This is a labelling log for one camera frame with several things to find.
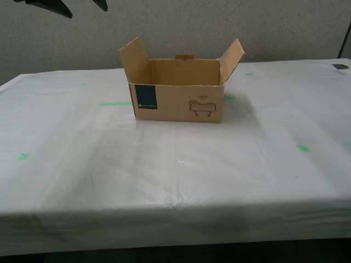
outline floor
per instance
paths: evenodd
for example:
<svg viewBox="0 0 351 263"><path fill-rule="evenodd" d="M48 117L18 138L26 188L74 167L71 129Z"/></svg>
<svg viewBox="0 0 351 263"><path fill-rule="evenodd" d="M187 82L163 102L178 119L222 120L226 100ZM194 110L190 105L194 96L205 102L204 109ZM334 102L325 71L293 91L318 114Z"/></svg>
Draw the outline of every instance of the floor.
<svg viewBox="0 0 351 263"><path fill-rule="evenodd" d="M107 249L0 257L0 263L351 263L351 239Z"/></svg>

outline table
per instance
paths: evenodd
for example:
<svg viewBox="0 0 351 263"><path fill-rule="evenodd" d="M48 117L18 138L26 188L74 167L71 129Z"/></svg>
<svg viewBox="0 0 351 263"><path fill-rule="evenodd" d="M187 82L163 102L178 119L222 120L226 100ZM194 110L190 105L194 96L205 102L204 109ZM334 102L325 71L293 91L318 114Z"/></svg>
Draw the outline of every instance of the table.
<svg viewBox="0 0 351 263"><path fill-rule="evenodd" d="M351 60L241 63L223 123L135 120L123 69L0 89L0 255L351 237Z"/></svg>

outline green tape marker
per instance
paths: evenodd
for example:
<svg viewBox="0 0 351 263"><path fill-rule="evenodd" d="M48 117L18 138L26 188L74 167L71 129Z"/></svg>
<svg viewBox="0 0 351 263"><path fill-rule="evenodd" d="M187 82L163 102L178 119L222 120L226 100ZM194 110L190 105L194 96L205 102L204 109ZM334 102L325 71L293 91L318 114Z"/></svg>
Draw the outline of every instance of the green tape marker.
<svg viewBox="0 0 351 263"><path fill-rule="evenodd" d="M28 153L22 153L22 154L20 155L20 157L18 157L18 160L19 160L19 161L23 161L23 160L27 159L28 156L29 156Z"/></svg>
<svg viewBox="0 0 351 263"><path fill-rule="evenodd" d="M127 102L106 102L101 103L100 106L125 106L125 105L132 105L131 101Z"/></svg>
<svg viewBox="0 0 351 263"><path fill-rule="evenodd" d="M296 146L303 152L309 152L310 151L310 149L306 145L297 144Z"/></svg>

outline black object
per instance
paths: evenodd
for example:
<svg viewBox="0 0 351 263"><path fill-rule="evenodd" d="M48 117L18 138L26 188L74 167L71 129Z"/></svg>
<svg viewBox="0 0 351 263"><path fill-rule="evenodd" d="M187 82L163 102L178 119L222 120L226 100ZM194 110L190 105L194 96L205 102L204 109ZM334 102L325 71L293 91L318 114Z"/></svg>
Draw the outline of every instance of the black object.
<svg viewBox="0 0 351 263"><path fill-rule="evenodd" d="M66 18L72 18L73 15L69 8L62 2L62 0L13 0L17 3L24 2L26 4L35 5L36 7L40 7L51 12L57 13L59 15L63 15ZM103 11L107 11L107 3L106 0L93 0L98 7L100 7Z"/></svg>
<svg viewBox="0 0 351 263"><path fill-rule="evenodd" d="M337 70L347 70L349 66L342 65L342 64L332 64Z"/></svg>
<svg viewBox="0 0 351 263"><path fill-rule="evenodd" d="M351 22L350 22L349 28L347 29L347 32L346 32L346 36L345 36L344 42L343 42L343 43L342 43L342 45L341 45L341 49L340 49L340 52L339 52L338 59L339 59L339 58L341 58L341 56L342 56L342 52L344 51L344 47L345 47L345 44L346 44L347 38L348 38L348 37L349 37L349 35L350 35L350 31L351 31Z"/></svg>

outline printed illustration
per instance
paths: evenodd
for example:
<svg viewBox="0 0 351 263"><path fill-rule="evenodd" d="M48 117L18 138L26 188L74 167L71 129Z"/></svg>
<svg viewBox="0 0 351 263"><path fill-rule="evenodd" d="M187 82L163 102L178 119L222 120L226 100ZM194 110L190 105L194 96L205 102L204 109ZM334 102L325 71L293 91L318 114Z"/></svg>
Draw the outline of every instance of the printed illustration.
<svg viewBox="0 0 351 263"><path fill-rule="evenodd" d="M190 111L194 111L195 115L198 116L197 112L205 111L208 112L208 117L211 116L212 112L216 111L215 103L207 102L207 103L199 103L197 100L190 100Z"/></svg>

